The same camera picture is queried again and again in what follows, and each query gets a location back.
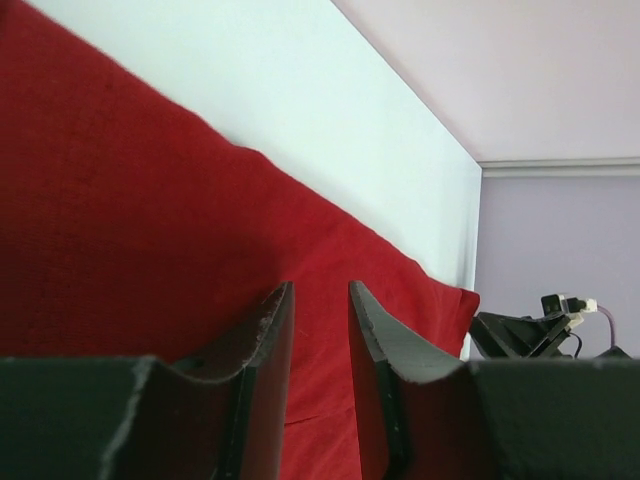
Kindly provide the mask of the red t shirt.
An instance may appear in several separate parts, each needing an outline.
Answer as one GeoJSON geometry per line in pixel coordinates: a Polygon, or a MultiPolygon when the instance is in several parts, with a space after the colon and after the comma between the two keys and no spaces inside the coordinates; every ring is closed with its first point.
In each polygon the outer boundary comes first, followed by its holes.
{"type": "Polygon", "coordinates": [[[458,355],[479,298],[34,7],[1,5],[1,352],[175,361],[295,286],[284,479],[361,475],[348,284],[458,355]]]}

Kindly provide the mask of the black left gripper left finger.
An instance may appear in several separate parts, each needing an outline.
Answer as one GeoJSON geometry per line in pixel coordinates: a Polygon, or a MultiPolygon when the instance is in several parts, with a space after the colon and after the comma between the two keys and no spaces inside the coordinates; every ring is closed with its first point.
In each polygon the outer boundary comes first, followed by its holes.
{"type": "Polygon", "coordinates": [[[292,283],[241,324],[157,357],[7,357],[5,479],[275,479],[294,330],[292,283]]]}

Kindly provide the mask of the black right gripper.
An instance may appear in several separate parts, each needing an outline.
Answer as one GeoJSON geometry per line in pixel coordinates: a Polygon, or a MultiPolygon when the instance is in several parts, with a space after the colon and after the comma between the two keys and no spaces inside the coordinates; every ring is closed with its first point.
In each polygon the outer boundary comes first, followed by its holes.
{"type": "MultiPolygon", "coordinates": [[[[502,314],[480,312],[471,322],[469,335],[484,358],[554,358],[577,359],[583,341],[577,340],[572,354],[564,354],[560,346],[565,340],[576,337],[573,328],[567,328],[569,318],[561,310],[559,296],[551,294],[541,298],[543,316],[512,317],[502,314]]],[[[611,313],[598,304],[598,312],[607,318],[610,346],[601,358],[628,359],[616,342],[616,326],[611,313]]]]}

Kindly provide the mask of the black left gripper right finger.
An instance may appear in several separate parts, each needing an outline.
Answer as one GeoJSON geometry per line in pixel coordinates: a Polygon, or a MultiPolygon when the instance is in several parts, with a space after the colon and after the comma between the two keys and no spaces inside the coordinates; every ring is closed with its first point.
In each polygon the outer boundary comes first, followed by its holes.
{"type": "Polygon", "coordinates": [[[349,285],[366,479],[635,479],[639,363],[462,361],[349,285]]]}

